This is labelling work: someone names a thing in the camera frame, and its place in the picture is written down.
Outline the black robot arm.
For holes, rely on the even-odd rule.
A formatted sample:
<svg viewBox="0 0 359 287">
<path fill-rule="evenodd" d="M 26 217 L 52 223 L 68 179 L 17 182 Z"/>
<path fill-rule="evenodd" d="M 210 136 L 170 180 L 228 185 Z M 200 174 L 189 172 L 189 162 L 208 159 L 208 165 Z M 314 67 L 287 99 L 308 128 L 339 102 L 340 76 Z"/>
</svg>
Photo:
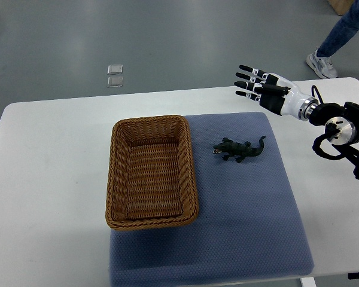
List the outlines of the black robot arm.
<svg viewBox="0 0 359 287">
<path fill-rule="evenodd" d="M 324 127 L 324 133 L 314 140 L 313 151 L 332 161 L 346 158 L 354 165 L 353 174 L 359 180 L 359 150 L 353 147 L 359 143 L 359 105 L 322 103 L 312 110 L 309 122 Z"/>
</svg>

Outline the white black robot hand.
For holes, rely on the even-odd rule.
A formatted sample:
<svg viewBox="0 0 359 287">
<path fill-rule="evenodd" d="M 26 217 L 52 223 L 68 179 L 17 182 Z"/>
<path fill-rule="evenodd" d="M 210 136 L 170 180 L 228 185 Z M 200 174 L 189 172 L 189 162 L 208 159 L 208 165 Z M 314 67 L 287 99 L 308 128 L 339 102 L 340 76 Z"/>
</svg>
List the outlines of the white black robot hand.
<svg viewBox="0 0 359 287">
<path fill-rule="evenodd" d="M 318 100 L 301 92 L 294 82 L 274 73 L 240 65 L 236 94 L 251 99 L 276 115 L 290 115 L 307 121 Z"/>
</svg>

